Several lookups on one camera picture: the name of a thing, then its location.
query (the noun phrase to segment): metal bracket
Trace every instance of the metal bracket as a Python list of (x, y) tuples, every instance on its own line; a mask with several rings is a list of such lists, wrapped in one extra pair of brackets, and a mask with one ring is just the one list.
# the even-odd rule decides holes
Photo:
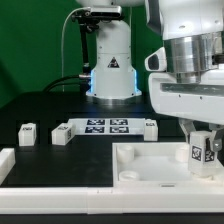
[(196, 131), (193, 122), (194, 122), (193, 120), (179, 118), (179, 124), (180, 124), (182, 131), (184, 132), (187, 143), (190, 142), (190, 133), (192, 131)]
[(222, 138), (224, 136), (224, 126), (209, 124), (209, 129), (212, 131), (210, 137), (210, 147), (213, 152), (218, 152), (222, 149)]

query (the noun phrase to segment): green wall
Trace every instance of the green wall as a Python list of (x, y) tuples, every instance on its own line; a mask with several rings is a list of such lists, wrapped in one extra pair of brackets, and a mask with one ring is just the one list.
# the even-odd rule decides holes
[[(41, 91), (61, 77), (61, 31), (65, 18), (79, 7), (74, 0), (1, 0), (0, 107), (23, 92)], [(130, 9), (125, 9), (128, 17)], [(141, 90), (147, 90), (147, 55), (161, 46), (161, 38), (146, 27), (144, 7), (132, 13), (133, 66)], [(95, 64), (95, 36), (88, 36), (90, 62)], [(82, 68), (78, 25), (69, 23), (65, 38), (65, 75)]]

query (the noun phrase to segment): table surface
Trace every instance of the table surface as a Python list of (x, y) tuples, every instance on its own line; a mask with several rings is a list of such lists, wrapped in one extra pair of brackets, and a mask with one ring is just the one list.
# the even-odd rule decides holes
[[(53, 146), (51, 131), (70, 118), (148, 118), (157, 120), (160, 142), (184, 141), (177, 118), (156, 114), (147, 96), (126, 106), (87, 102), (78, 93), (26, 93), (0, 110), (0, 149), (16, 149), (16, 165), (1, 187), (112, 187), (112, 143), (143, 142), (143, 136), (75, 136), (67, 146)], [(37, 124), (34, 147), (19, 147), (24, 123)], [(223, 214), (2, 215), (0, 223), (220, 223)]]

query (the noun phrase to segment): white cable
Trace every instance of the white cable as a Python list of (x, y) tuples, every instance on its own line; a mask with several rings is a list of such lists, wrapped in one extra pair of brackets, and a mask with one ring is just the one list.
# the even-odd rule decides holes
[(90, 9), (90, 7), (84, 7), (84, 8), (78, 8), (73, 10), (72, 12), (69, 13), (69, 15), (67, 16), (64, 25), (63, 25), (63, 29), (62, 29), (62, 37), (61, 37), (61, 77), (64, 78), (64, 42), (65, 42), (65, 29), (68, 23), (68, 20), (71, 18), (72, 14), (81, 10), (88, 10)]
[(129, 26), (131, 28), (132, 25), (132, 7), (130, 7), (130, 14), (129, 14)]

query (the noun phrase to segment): cable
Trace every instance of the cable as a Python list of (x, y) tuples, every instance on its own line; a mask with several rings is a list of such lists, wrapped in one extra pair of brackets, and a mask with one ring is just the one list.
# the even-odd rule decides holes
[(51, 88), (51, 86), (59, 83), (59, 82), (62, 82), (62, 81), (65, 81), (65, 80), (68, 80), (68, 79), (79, 79), (79, 76), (78, 75), (72, 75), (72, 76), (66, 76), (66, 77), (62, 77), (60, 79), (56, 79), (55, 81), (51, 82), (49, 85), (47, 85), (44, 89), (43, 89), (43, 92), (46, 92), (49, 88)]
[(53, 88), (57, 87), (57, 86), (69, 86), (69, 85), (77, 85), (79, 86), (80, 84), (76, 83), (76, 82), (70, 82), (70, 83), (58, 83), (58, 84), (54, 84), (52, 85), (50, 88), (48, 88), (45, 92), (50, 92), (50, 90), (52, 90)]
[(131, 25), (132, 25), (132, 7), (130, 7), (129, 9), (130, 9), (129, 26), (130, 26), (130, 28), (131, 28)]
[(65, 29), (68, 23), (68, 20), (71, 18), (71, 16), (78, 11), (81, 10), (88, 10), (90, 9), (90, 7), (84, 7), (84, 8), (78, 8), (73, 10), (72, 12), (69, 13), (69, 15), (67, 16), (67, 18), (65, 19), (64, 25), (63, 25), (63, 29), (62, 29), (62, 37), (61, 37), (61, 77), (64, 78), (64, 41), (65, 41)]

